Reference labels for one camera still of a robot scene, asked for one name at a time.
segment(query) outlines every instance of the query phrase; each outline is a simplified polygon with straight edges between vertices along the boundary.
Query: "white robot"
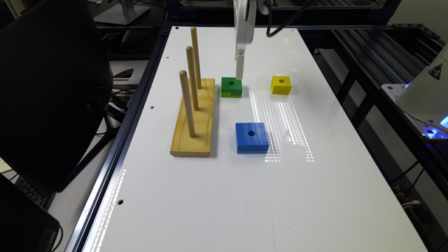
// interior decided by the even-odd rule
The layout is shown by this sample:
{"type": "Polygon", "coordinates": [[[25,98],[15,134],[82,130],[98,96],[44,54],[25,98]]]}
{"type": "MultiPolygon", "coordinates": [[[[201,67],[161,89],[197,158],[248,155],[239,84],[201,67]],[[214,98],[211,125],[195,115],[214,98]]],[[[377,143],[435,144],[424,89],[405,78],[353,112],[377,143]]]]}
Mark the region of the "white robot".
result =
{"type": "Polygon", "coordinates": [[[448,46],[396,97],[411,118],[448,133],[448,46]]]}
{"type": "Polygon", "coordinates": [[[235,49],[235,60],[237,61],[237,80],[243,78],[244,55],[246,46],[252,43],[253,30],[255,29],[255,17],[257,1],[260,12],[268,15],[268,6],[272,6],[272,0],[233,0],[235,18],[235,38],[237,47],[235,49]]]}

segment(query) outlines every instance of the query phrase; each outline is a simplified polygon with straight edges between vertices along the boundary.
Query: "blue block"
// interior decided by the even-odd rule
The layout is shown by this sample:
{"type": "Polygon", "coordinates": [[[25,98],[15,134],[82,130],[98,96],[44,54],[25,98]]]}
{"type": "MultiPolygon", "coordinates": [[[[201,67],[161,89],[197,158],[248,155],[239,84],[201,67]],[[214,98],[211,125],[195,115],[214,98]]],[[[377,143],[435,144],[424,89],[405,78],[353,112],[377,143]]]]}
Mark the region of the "blue block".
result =
{"type": "Polygon", "coordinates": [[[267,153],[269,141],[264,123],[237,123],[237,153],[267,153]]]}

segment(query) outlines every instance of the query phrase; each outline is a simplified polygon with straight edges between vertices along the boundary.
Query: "wooden peg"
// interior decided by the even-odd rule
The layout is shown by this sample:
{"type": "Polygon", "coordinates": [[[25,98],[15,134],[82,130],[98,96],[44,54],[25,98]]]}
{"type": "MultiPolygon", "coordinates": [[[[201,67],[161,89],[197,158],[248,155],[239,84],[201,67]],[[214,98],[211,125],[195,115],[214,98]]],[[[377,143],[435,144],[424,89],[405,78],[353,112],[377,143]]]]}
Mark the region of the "wooden peg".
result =
{"type": "Polygon", "coordinates": [[[193,111],[191,110],[191,100],[190,100],[190,87],[188,86],[187,72],[182,70],[179,72],[179,77],[181,79],[183,103],[185,106],[185,114],[188,123],[188,132],[190,137],[193,138],[195,134],[195,122],[193,121],[193,111]]]}
{"type": "Polygon", "coordinates": [[[193,60],[193,49],[191,48],[191,46],[187,46],[187,61],[188,61],[188,74],[190,75],[191,96],[193,98],[192,105],[193,105],[193,109],[195,111],[198,111],[199,104],[197,103],[195,63],[193,60]]]}
{"type": "Polygon", "coordinates": [[[196,31],[196,27],[191,27],[191,41],[193,44],[193,55],[195,58],[195,70],[196,70],[196,86],[197,89],[201,89],[202,88],[202,83],[201,83],[201,66],[199,63],[199,48],[197,45],[197,31],[196,31]]]}

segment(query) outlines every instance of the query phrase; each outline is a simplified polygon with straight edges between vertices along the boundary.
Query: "white tabletop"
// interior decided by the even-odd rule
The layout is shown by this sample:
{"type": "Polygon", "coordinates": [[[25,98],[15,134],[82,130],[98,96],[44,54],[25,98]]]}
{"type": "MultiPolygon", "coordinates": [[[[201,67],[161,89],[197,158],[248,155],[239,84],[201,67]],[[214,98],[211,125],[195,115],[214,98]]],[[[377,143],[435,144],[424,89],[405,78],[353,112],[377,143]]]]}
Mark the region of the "white tabletop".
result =
{"type": "Polygon", "coordinates": [[[122,164],[102,251],[426,251],[296,29],[255,29],[242,98],[219,88],[235,75],[234,29],[198,37],[202,77],[216,79],[211,157],[169,154],[191,45],[179,27],[122,164]],[[290,76],[289,95],[270,94],[272,76],[290,76]],[[268,154],[239,155],[235,123],[253,122],[266,125],[268,154]]]}

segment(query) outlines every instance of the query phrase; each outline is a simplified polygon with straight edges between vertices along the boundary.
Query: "green block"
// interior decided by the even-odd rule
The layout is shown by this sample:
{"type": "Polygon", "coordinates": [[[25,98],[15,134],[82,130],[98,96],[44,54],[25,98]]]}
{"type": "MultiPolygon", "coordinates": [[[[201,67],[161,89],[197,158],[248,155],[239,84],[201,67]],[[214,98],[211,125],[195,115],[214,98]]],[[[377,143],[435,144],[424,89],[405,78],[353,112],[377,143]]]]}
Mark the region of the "green block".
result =
{"type": "Polygon", "coordinates": [[[232,95],[242,95],[243,85],[241,80],[232,77],[221,78],[221,92],[230,92],[232,95]]]}
{"type": "Polygon", "coordinates": [[[241,95],[234,95],[231,92],[221,92],[221,97],[224,97],[224,98],[241,98],[241,95]]]}

